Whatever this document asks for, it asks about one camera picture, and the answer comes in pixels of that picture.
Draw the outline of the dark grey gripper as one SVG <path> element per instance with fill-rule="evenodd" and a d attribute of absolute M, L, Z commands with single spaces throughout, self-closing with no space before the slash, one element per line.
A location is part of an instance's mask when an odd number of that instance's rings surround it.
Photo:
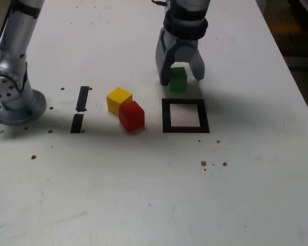
<path fill-rule="evenodd" d="M 176 39 L 165 28 L 161 29 L 156 47 L 155 60 L 162 86 L 168 85 L 170 81 L 170 69 L 174 62 L 188 63 L 197 81 L 204 78 L 205 63 L 197 47 L 198 40 Z"/>

